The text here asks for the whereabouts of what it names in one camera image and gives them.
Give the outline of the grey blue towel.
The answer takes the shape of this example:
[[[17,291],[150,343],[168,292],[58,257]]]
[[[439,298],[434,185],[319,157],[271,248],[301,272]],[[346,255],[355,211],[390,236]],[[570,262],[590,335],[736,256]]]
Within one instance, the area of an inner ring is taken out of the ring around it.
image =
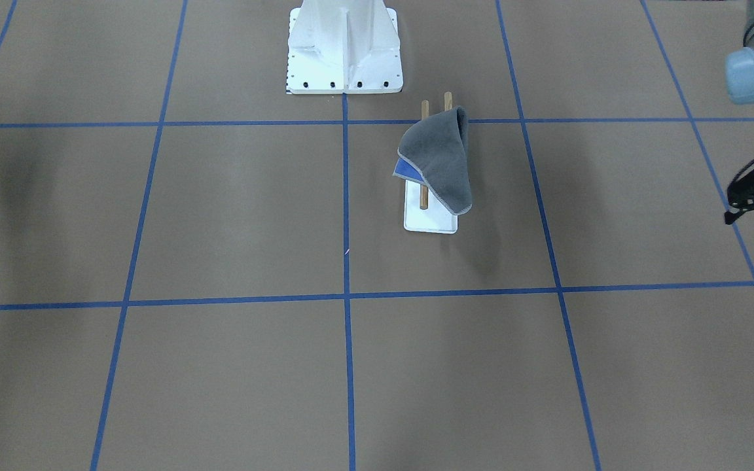
[[[402,135],[393,176],[428,188],[455,217],[472,209],[469,116],[461,105],[419,120]]]

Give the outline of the white wooden towel rack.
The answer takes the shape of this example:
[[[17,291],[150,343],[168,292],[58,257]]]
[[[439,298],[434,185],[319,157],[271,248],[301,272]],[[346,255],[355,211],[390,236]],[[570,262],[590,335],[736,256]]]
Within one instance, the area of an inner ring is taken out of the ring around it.
[[[452,93],[444,95],[444,111],[457,107]],[[429,104],[422,102],[422,119],[427,118]],[[404,180],[403,226],[408,232],[454,234],[458,230],[458,217],[451,215],[443,204],[432,197],[427,187]]]

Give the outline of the white pedestal column base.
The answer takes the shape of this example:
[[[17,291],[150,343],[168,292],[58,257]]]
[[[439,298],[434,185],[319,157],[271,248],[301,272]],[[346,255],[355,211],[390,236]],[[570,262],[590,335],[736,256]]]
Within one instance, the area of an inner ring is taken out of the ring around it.
[[[398,14],[383,1],[304,1],[288,22],[285,91],[395,94],[404,86]]]

